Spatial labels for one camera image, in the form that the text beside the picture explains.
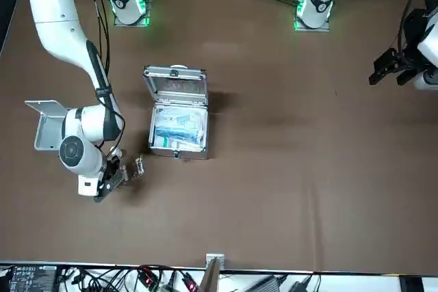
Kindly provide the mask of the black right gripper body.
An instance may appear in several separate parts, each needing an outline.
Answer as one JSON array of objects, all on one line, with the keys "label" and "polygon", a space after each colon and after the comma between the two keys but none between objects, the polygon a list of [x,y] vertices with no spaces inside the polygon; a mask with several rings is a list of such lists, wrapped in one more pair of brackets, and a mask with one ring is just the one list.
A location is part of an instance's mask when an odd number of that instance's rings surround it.
[{"label": "black right gripper body", "polygon": [[98,183],[97,195],[93,198],[95,202],[102,202],[124,181],[123,166],[120,164],[122,157],[123,152],[115,150],[109,159],[106,159],[103,178]]}]

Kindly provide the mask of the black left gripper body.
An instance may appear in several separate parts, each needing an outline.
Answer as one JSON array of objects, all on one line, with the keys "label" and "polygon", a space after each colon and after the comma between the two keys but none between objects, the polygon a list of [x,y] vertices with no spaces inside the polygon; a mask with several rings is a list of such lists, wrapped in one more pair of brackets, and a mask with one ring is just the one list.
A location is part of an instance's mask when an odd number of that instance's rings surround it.
[{"label": "black left gripper body", "polygon": [[402,19],[397,41],[399,69],[403,66],[422,67],[424,59],[417,47],[424,38],[427,22],[426,10],[419,8]]}]

